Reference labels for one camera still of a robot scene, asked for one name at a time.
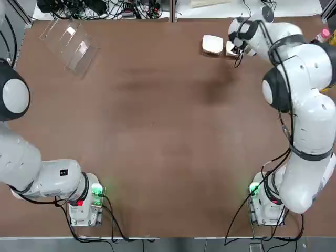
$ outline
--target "brown table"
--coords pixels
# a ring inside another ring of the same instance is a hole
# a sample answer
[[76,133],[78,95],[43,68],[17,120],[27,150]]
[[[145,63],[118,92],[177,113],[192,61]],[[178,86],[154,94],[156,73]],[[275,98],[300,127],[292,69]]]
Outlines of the brown table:
[[[307,39],[324,27],[318,16],[281,20]],[[17,64],[32,104],[10,126],[44,160],[76,159],[95,173],[126,235],[223,237],[253,176],[288,146],[261,92],[271,65],[245,57],[234,69],[202,55],[202,36],[226,37],[230,22],[85,22],[101,50],[82,80],[64,71],[39,40],[47,24],[36,23]],[[335,189],[333,176],[306,213],[305,236],[336,236]],[[19,201],[3,184],[0,198],[0,236],[70,236],[60,209]],[[277,235],[296,236],[298,219]],[[78,232],[110,236],[103,221]],[[230,235],[251,236],[246,207]]]

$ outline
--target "green indicator light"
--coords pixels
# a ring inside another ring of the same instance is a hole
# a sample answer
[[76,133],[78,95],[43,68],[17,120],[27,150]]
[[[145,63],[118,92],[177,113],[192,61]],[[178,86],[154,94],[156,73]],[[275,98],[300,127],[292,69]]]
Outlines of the green indicator light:
[[92,189],[92,194],[94,196],[100,196],[100,197],[103,196],[103,187],[101,184],[98,184],[98,183],[92,184],[91,189]]
[[250,184],[250,193],[252,193],[252,196],[257,195],[259,193],[259,189],[258,189],[259,183],[253,182],[252,184]]

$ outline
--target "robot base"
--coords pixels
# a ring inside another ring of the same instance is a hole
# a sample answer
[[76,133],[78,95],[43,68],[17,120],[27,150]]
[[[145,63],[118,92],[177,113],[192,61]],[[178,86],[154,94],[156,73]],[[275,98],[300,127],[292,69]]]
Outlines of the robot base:
[[92,173],[86,173],[89,179],[89,191],[81,206],[71,206],[69,204],[69,214],[72,226],[101,226],[102,208],[93,206],[95,200],[92,194],[92,185],[99,184],[99,181]]
[[[248,188],[248,194],[258,186],[262,179],[261,172],[257,173]],[[267,198],[263,184],[255,190],[254,194],[248,200],[251,223],[256,223],[258,226],[276,226],[279,218],[279,226],[284,225],[283,208],[283,204],[276,205]]]

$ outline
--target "transparent acrylic box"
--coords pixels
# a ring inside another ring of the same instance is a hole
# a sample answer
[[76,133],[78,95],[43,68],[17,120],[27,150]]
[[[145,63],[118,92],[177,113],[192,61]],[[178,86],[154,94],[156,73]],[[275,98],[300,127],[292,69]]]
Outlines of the transparent acrylic box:
[[76,20],[56,19],[49,23],[40,39],[58,56],[65,68],[82,77],[99,48]]

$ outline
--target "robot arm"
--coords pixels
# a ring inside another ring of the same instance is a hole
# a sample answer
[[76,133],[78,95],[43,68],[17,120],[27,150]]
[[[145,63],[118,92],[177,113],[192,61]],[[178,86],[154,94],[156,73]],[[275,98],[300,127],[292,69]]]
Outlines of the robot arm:
[[69,203],[73,226],[92,226],[102,214],[102,187],[96,176],[82,173],[76,160],[42,161],[40,151],[5,121],[22,117],[30,104],[24,79],[0,62],[0,182],[17,198],[58,196]]
[[[249,46],[274,65],[262,80],[262,92],[272,107],[289,112],[289,93],[291,96],[295,115],[291,154],[287,164],[265,181],[278,194],[269,195],[261,186],[252,197],[258,224],[274,225],[282,218],[284,206],[304,213],[333,173],[336,107],[332,99],[319,91],[336,81],[336,48],[324,43],[306,44],[301,29],[293,24],[260,25],[253,18],[235,19],[229,27],[229,39],[242,50]],[[286,127],[284,132],[289,138]],[[262,179],[258,173],[253,184]]]

